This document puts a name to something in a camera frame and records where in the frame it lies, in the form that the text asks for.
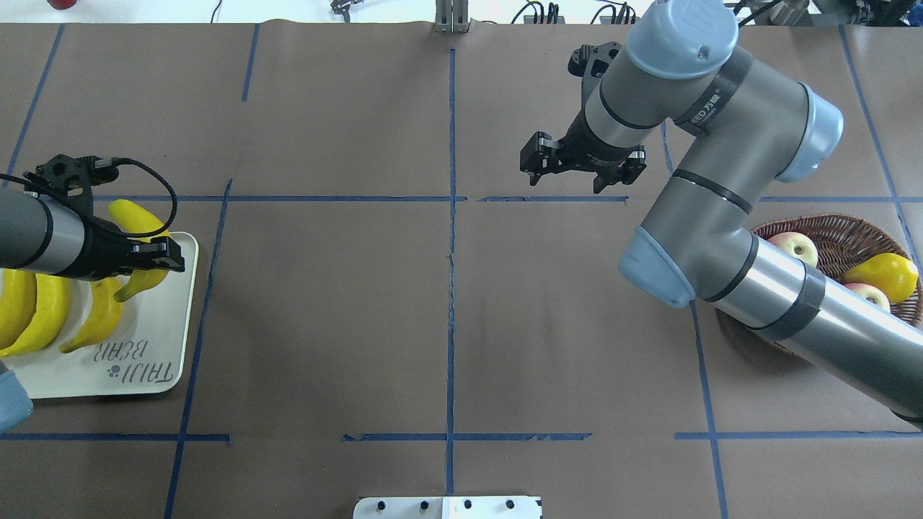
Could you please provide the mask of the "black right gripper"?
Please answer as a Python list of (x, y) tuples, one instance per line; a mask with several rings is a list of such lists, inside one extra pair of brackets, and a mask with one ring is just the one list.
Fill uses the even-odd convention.
[(586, 112), (580, 110), (566, 135), (554, 139), (543, 131), (534, 132), (520, 150), (520, 171), (536, 187), (548, 174), (570, 170), (596, 173), (593, 193), (609, 186), (631, 185), (647, 166), (645, 146), (620, 148), (610, 145), (591, 131)]

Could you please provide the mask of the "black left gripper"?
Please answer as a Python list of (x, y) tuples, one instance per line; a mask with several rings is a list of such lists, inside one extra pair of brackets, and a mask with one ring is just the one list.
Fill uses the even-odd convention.
[(113, 234), (118, 227), (109, 221), (102, 221), (106, 231), (99, 230), (83, 217), (80, 223), (84, 227), (84, 240), (78, 256), (69, 264), (69, 279), (102, 280), (130, 275), (133, 270), (184, 272), (187, 269), (181, 246), (171, 236), (132, 243), (130, 239)]

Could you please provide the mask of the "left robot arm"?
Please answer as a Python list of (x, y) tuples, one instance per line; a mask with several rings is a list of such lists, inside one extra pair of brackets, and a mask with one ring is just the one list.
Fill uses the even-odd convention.
[[(87, 245), (88, 226), (71, 210), (52, 201), (30, 203), (26, 195), (2, 191), (2, 266), (25, 266), (56, 275)], [(61, 332), (47, 348), (2, 361), (2, 431), (32, 414), (36, 399), (79, 396), (158, 394), (180, 381), (187, 352), (198, 241), (174, 232), (185, 260), (161, 285), (125, 303), (118, 327), (101, 342), (73, 352), (59, 345), (78, 332), (90, 312), (90, 288), (69, 283), (71, 306)]]

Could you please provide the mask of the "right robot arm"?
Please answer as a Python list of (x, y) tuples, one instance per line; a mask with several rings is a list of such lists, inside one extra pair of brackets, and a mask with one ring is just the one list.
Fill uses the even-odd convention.
[(637, 178), (642, 142), (666, 120), (694, 138), (619, 261), (673, 308), (712, 303), (921, 426), (921, 332), (745, 226), (774, 181), (797, 182), (831, 155), (841, 112), (738, 45), (720, 1), (655, 1), (623, 45), (586, 45), (570, 72), (581, 106), (566, 135), (538, 132), (518, 167), (594, 173), (594, 193)]

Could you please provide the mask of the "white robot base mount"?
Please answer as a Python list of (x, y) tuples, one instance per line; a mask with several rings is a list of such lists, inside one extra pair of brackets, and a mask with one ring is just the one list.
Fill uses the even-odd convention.
[(543, 518), (538, 497), (525, 495), (363, 498), (353, 518)]

